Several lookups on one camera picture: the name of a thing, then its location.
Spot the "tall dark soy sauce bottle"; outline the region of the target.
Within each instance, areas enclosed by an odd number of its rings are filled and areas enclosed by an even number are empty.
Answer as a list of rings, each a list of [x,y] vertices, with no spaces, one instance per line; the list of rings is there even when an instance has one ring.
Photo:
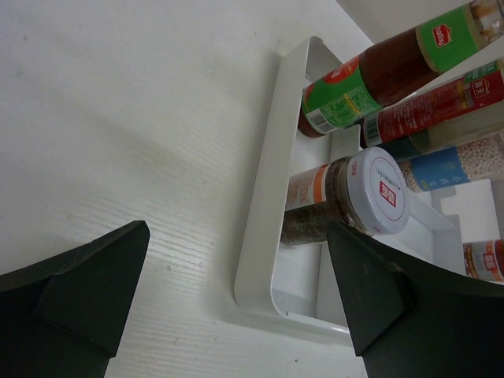
[[[503,59],[360,121],[360,147],[407,160],[503,129]]]

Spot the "green label chili sauce bottle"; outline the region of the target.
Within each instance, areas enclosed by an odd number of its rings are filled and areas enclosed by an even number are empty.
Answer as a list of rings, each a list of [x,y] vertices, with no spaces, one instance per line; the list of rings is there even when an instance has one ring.
[[[471,1],[374,44],[302,92],[298,130],[318,138],[394,105],[503,35],[503,3]]]

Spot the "dark spice jar white lid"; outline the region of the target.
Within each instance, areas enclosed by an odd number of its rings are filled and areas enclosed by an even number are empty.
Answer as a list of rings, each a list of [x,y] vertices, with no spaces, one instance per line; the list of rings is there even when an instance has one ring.
[[[280,241],[323,243],[341,221],[366,235],[395,235],[410,217],[409,189],[394,158],[372,147],[291,176]]]

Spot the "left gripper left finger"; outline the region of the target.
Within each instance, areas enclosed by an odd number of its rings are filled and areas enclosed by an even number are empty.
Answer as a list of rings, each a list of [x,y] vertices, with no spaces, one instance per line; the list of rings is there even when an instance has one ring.
[[[1,277],[3,377],[103,377],[119,349],[150,230],[135,220]]]

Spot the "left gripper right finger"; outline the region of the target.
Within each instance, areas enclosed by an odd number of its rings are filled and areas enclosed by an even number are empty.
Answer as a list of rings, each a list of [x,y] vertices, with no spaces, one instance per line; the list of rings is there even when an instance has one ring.
[[[355,354],[370,377],[500,377],[503,288],[342,222],[328,247]]]

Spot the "light spice jar white lid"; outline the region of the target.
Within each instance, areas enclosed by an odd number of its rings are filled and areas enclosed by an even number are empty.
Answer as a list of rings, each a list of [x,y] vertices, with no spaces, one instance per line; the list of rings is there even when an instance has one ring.
[[[463,256],[467,276],[503,283],[502,239],[464,243]]]

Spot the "blue label white canister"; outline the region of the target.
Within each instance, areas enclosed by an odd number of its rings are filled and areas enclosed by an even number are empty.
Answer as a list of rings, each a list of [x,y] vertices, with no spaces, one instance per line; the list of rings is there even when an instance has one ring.
[[[398,166],[416,193],[489,179],[503,174],[503,134],[414,157]]]

